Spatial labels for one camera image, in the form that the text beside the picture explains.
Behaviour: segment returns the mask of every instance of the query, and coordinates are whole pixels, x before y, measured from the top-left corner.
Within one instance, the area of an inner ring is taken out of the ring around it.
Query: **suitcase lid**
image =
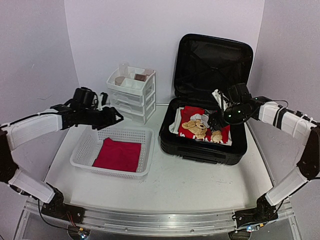
[[[175,95],[207,99],[219,89],[228,96],[232,85],[247,84],[252,62],[253,50],[248,44],[187,34],[178,48],[173,80]]]

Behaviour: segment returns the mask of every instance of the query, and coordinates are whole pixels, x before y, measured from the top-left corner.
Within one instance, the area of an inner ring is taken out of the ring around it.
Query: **white backdrop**
[[[157,102],[174,96],[180,39],[188,33],[233,39],[256,50],[264,0],[65,0],[81,86],[106,91],[120,62],[157,71]]]

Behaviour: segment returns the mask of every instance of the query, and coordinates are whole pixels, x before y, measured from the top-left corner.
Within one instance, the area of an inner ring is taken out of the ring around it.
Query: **stuffed animal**
[[[222,140],[222,133],[221,131],[214,131],[211,135],[211,142],[213,143],[220,143]]]
[[[185,122],[182,124],[182,127],[193,133],[196,139],[205,139],[207,127],[201,122],[200,119]]]

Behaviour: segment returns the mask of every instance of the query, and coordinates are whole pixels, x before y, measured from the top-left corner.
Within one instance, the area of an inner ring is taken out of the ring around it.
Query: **folded clothes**
[[[169,126],[169,130],[180,137],[231,146],[230,126],[222,127],[218,131],[210,128],[208,124],[210,112],[200,107],[180,107],[177,109],[175,121]]]
[[[135,173],[138,168],[141,143],[113,141],[106,138],[93,167]]]

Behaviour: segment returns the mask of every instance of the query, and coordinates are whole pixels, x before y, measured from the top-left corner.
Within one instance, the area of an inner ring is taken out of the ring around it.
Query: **white wall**
[[[0,123],[64,103],[79,83],[63,0],[0,1]],[[65,132],[20,146],[14,160],[43,179]],[[26,198],[0,183],[0,234],[12,239]]]
[[[106,90],[120,62],[157,71],[157,102],[174,96],[180,39],[188,33],[233,39],[256,49],[264,0],[65,0],[81,86]]]
[[[320,2],[266,0],[249,80],[254,96],[289,101],[289,108],[320,121]],[[294,167],[303,147],[290,136],[252,120],[257,140],[278,183]],[[305,240],[320,239],[320,182],[291,198]]]

